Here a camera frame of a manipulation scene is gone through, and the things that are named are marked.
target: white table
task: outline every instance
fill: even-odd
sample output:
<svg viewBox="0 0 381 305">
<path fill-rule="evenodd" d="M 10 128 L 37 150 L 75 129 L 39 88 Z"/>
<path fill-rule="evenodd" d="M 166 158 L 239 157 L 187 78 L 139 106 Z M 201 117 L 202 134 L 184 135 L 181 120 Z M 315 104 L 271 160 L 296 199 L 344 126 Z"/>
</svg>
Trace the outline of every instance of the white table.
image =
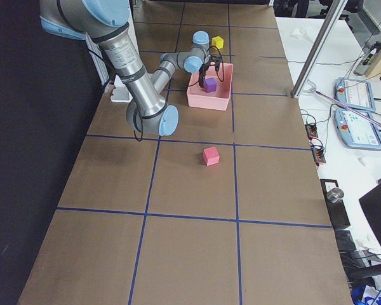
<svg viewBox="0 0 381 305">
<path fill-rule="evenodd" d="M 313 42 L 321 28 L 323 20 L 277 18 L 279 32 L 283 42 L 292 80 L 295 83 L 305 62 Z M 322 50 L 318 63 L 341 64 L 357 59 L 361 47 L 344 21 L 338 21 L 331 36 Z M 322 93 L 333 97 L 333 84 L 338 77 L 345 76 L 352 63 L 343 65 L 316 65 L 310 80 Z M 354 79 L 365 79 L 352 74 Z M 381 98 L 381 81 L 379 78 L 369 80 L 375 97 Z M 313 115 L 317 121 L 328 118 L 330 102 L 313 94 L 302 94 L 299 98 L 301 109 Z M 381 102 L 376 101 L 377 112 L 381 113 Z M 381 117 L 374 115 L 381 122 Z M 377 186 L 381 178 L 381 151 L 348 149 L 341 141 L 332 117 L 329 123 L 317 126 L 319 138 L 326 143 L 326 164 L 318 169 L 320 179 L 335 179 L 343 189 L 344 203 L 351 223 L 350 232 L 359 250 L 371 249 L 373 253 L 381 253 L 381 247 L 368 224 L 360 207 L 359 200 L 364 194 Z M 366 161 L 364 166 L 359 158 Z"/>
</svg>

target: pink bin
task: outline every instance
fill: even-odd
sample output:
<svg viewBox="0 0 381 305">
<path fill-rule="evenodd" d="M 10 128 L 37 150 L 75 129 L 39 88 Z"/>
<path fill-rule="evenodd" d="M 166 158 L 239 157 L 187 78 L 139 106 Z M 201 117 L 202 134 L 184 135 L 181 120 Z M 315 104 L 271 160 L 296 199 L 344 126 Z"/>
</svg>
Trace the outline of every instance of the pink bin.
<svg viewBox="0 0 381 305">
<path fill-rule="evenodd" d="M 222 78 L 223 66 L 220 65 L 218 75 Z M 189 84 L 197 82 L 199 73 L 193 73 Z M 214 78 L 217 81 L 217 90 L 206 93 L 199 84 L 188 87 L 186 92 L 188 96 L 189 107 L 206 108 L 214 110 L 226 110 L 231 95 L 231 82 L 233 79 L 233 64 L 224 64 L 224 82 L 218 80 L 215 67 L 210 67 L 206 71 L 206 78 Z"/>
</svg>

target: blue and white device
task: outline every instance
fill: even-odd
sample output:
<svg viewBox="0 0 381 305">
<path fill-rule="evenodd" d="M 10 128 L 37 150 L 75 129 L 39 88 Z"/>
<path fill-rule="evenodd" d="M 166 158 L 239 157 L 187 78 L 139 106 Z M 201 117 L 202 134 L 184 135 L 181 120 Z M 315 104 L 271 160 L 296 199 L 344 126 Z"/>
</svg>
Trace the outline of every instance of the blue and white device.
<svg viewBox="0 0 381 305">
<path fill-rule="evenodd" d="M 361 114 L 373 118 L 370 111 L 361 111 Z M 381 133 L 373 123 L 345 109 L 335 111 L 335 122 L 347 147 L 381 151 Z"/>
<path fill-rule="evenodd" d="M 335 98 L 354 109 L 375 111 L 373 91 L 367 81 L 338 78 L 335 83 Z"/>
</svg>

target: device screen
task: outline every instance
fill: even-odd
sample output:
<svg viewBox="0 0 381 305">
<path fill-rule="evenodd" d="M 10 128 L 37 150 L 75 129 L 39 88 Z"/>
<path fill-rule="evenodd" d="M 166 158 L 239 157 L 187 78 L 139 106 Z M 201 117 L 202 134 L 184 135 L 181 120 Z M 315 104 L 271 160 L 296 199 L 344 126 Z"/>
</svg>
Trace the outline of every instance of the device screen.
<svg viewBox="0 0 381 305">
<path fill-rule="evenodd" d="M 343 111 L 343 117 L 349 127 L 353 143 L 380 145 L 375 129 L 369 121 L 350 111 Z"/>
<path fill-rule="evenodd" d="M 351 105 L 371 108 L 370 95 L 366 83 L 359 81 L 345 80 L 346 101 Z"/>
</svg>

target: light blue cap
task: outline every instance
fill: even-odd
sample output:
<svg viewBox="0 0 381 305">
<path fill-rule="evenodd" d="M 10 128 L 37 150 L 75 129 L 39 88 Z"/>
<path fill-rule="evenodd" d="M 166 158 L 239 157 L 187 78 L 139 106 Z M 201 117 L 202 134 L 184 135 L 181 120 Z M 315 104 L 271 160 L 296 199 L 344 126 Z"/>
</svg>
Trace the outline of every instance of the light blue cap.
<svg viewBox="0 0 381 305">
<path fill-rule="evenodd" d="M 193 43 L 194 44 L 208 44 L 209 43 L 209 34 L 205 31 L 197 31 L 193 34 Z"/>
<path fill-rule="evenodd" d="M 109 27 L 122 27 L 130 17 L 129 0 L 82 0 L 93 17 Z"/>
<path fill-rule="evenodd" d="M 74 30 L 68 29 L 63 25 L 56 24 L 44 17 L 40 16 L 41 19 L 41 27 L 45 32 L 48 32 L 53 35 L 61 36 L 69 39 L 77 39 L 77 40 L 85 40 L 84 34 L 80 32 L 76 32 Z"/>
<path fill-rule="evenodd" d="M 203 62 L 197 56 L 190 56 L 186 58 L 184 68 L 189 73 L 196 73 L 201 68 Z"/>
<path fill-rule="evenodd" d="M 169 105 L 159 122 L 159 135 L 171 135 L 178 126 L 179 112 L 174 105 Z"/>
</svg>

